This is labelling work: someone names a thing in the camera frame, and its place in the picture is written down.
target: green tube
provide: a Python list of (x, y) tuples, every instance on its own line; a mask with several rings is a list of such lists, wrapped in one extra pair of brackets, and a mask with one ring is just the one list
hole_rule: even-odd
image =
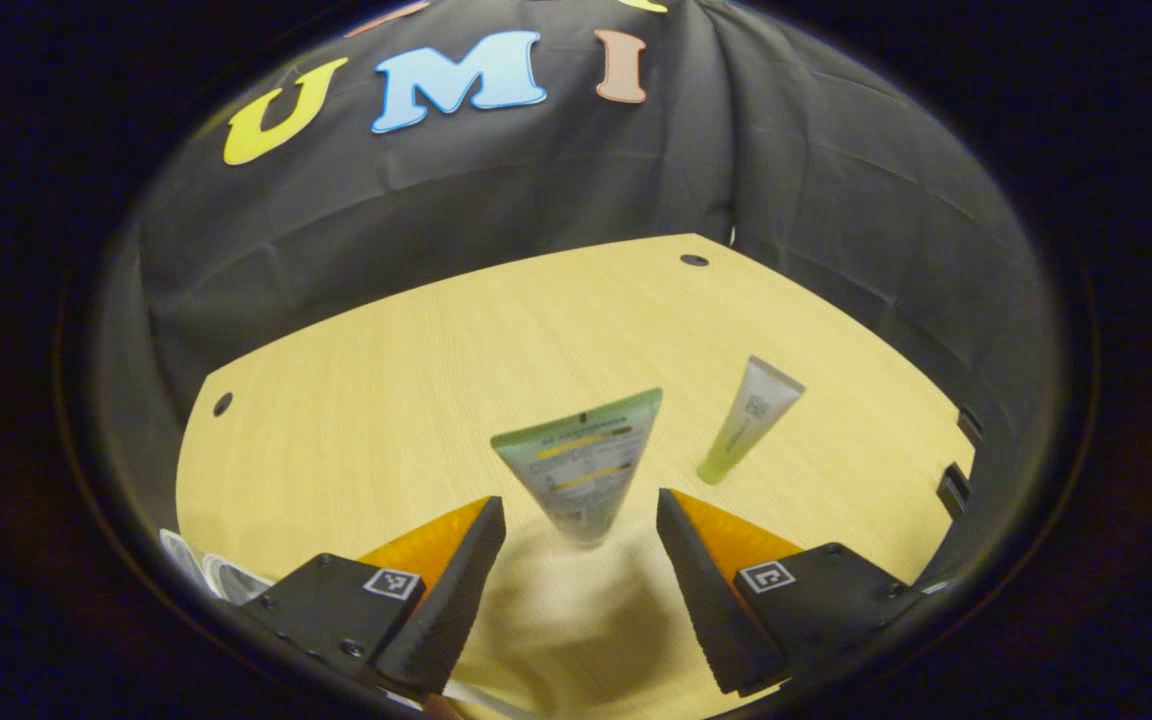
[(736, 401), (696, 473), (712, 486), (721, 483), (804, 392), (803, 382), (750, 355)]
[(607, 538), (649, 445), (660, 388), (492, 438), (550, 521), (581, 547)]

